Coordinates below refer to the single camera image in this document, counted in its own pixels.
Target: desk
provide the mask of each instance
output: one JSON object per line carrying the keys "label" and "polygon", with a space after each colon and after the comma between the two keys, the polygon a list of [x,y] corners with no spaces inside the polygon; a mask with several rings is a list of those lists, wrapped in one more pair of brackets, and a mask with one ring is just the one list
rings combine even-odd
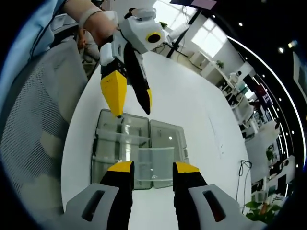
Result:
{"label": "desk", "polygon": [[[145,116],[184,128],[192,165],[208,184],[216,184],[236,197],[240,160],[248,160],[244,140],[222,92],[192,70],[153,52],[144,54],[144,67],[152,90],[152,112],[138,104],[132,87],[127,87],[124,112]],[[66,137],[62,160],[61,191],[67,202],[90,184],[94,133],[102,108],[108,105],[101,94],[98,67],[78,102]],[[245,174],[240,180],[238,200],[243,206]],[[251,199],[250,176],[246,202]],[[177,230],[172,188],[136,190],[130,229]]]}

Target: wrist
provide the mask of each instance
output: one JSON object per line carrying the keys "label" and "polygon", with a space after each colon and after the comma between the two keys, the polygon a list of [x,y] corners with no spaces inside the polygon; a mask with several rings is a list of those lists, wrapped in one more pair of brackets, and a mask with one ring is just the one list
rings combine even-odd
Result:
{"label": "wrist", "polygon": [[91,33],[98,45],[101,45],[102,40],[107,39],[117,30],[117,25],[111,22],[102,11],[92,14],[83,27]]}

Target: mesh chair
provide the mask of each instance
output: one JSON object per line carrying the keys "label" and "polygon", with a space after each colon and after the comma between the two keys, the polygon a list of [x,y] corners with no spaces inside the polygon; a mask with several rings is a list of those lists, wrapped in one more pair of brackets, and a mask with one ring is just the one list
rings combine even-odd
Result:
{"label": "mesh chair", "polygon": [[7,96],[0,116],[1,162],[16,195],[37,222],[63,213],[63,148],[86,83],[72,40],[32,60]]}

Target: black cable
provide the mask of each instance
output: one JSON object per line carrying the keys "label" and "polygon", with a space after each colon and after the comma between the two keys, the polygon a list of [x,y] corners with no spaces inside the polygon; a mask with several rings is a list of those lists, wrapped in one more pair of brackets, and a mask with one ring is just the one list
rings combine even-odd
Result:
{"label": "black cable", "polygon": [[238,192],[239,192],[239,184],[240,184],[240,177],[243,175],[243,172],[244,172],[244,165],[247,166],[248,168],[248,172],[246,173],[246,176],[245,176],[245,181],[244,181],[244,204],[243,204],[243,209],[242,209],[242,213],[244,211],[244,208],[245,208],[245,191],[246,191],[246,180],[248,178],[248,173],[251,169],[251,167],[253,166],[253,163],[250,162],[250,161],[246,161],[246,160],[241,160],[240,162],[240,169],[239,169],[239,179],[238,179],[238,186],[236,188],[236,201],[238,199]]}
{"label": "black cable", "polygon": [[162,48],[162,50],[159,52],[159,54],[161,54],[162,53],[162,51],[165,49],[165,45],[163,46],[163,48]]}

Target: potted plant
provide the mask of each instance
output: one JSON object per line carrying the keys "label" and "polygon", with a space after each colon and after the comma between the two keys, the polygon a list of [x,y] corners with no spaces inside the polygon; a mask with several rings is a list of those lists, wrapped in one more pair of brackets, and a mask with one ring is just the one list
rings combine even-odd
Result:
{"label": "potted plant", "polygon": [[216,61],[216,65],[220,68],[220,69],[223,69],[224,68],[224,62],[220,61],[220,60],[217,60]]}
{"label": "potted plant", "polygon": [[164,23],[164,22],[160,22],[161,26],[162,26],[162,29],[166,29],[167,28],[167,23]]}
{"label": "potted plant", "polygon": [[275,216],[275,212],[281,209],[278,205],[268,205],[266,203],[257,203],[255,201],[248,202],[245,207],[250,208],[250,212],[246,217],[252,221],[262,221],[263,223],[270,224]]}

